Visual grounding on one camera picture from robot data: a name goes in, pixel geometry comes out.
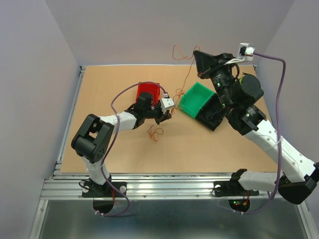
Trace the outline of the green plastic bin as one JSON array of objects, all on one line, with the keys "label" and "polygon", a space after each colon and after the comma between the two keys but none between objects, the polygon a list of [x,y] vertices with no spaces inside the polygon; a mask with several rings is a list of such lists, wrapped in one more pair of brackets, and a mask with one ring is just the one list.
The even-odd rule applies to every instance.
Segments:
[{"label": "green plastic bin", "polygon": [[180,99],[178,108],[192,118],[196,118],[202,107],[215,94],[203,84],[196,82]]}]

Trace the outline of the black plastic bin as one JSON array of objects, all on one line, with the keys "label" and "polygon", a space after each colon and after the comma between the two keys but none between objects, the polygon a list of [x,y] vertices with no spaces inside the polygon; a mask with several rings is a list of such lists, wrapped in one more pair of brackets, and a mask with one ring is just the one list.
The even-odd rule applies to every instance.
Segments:
[{"label": "black plastic bin", "polygon": [[208,129],[215,129],[222,123],[224,116],[227,114],[217,94],[213,94],[211,98],[200,109],[195,119]]}]

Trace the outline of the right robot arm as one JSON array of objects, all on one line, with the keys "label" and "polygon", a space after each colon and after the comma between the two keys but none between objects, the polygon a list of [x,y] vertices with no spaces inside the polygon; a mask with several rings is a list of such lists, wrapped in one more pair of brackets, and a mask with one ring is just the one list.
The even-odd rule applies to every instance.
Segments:
[{"label": "right robot arm", "polygon": [[241,47],[238,56],[230,53],[211,55],[195,50],[197,75],[210,79],[217,103],[213,111],[216,124],[227,119],[234,130],[260,147],[276,164],[277,172],[253,172],[240,169],[229,181],[223,182],[216,196],[241,196],[250,191],[280,194],[292,204],[301,204],[316,188],[319,165],[303,156],[281,135],[278,125],[272,125],[256,106],[263,96],[260,81],[251,74],[233,75],[233,68],[256,56],[253,47]]}]

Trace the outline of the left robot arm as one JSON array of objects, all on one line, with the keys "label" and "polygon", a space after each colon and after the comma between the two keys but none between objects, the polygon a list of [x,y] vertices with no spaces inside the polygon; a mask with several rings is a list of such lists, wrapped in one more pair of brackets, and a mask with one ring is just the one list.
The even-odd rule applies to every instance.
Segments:
[{"label": "left robot arm", "polygon": [[142,92],[135,103],[125,111],[112,116],[86,116],[71,141],[71,147],[85,162],[89,179],[80,181],[82,197],[110,197],[117,195],[111,187],[112,177],[104,160],[119,132],[140,127],[146,119],[156,124],[171,118],[170,109],[175,106],[167,93],[157,103],[151,93]]}]

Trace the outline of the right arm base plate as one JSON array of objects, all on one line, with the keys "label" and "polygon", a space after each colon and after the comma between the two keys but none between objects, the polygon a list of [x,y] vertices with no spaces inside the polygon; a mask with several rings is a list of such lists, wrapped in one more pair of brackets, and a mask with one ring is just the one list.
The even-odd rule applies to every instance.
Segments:
[{"label": "right arm base plate", "polygon": [[259,191],[245,190],[237,181],[215,181],[211,191],[213,197],[259,196]]}]

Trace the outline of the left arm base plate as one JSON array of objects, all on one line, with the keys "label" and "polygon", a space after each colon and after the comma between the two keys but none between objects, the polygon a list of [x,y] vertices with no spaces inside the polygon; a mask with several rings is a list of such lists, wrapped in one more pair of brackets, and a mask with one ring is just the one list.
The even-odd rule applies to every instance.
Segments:
[{"label": "left arm base plate", "polygon": [[119,192],[114,190],[108,183],[104,185],[99,185],[93,182],[92,180],[81,180],[79,186],[82,188],[82,197],[83,198],[111,198],[111,197],[120,197]]}]

